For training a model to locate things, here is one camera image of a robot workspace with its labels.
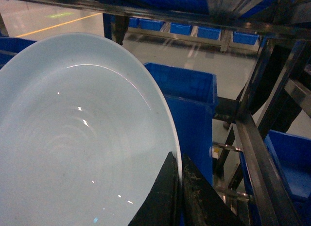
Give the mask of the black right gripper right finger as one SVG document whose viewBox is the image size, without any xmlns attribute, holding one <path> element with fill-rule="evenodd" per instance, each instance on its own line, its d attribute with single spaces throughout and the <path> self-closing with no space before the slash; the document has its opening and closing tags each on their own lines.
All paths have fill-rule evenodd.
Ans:
<svg viewBox="0 0 311 226">
<path fill-rule="evenodd" d="M 183 218 L 186 226 L 242 226 L 188 155 L 182 156 Z"/>
</svg>

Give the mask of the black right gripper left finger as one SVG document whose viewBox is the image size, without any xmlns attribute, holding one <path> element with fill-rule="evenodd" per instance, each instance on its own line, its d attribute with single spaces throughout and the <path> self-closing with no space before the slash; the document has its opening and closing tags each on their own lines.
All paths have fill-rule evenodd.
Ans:
<svg viewBox="0 0 311 226">
<path fill-rule="evenodd" d="M 179 224 L 178 166 L 169 152 L 145 201 L 130 226 L 176 226 Z"/>
</svg>

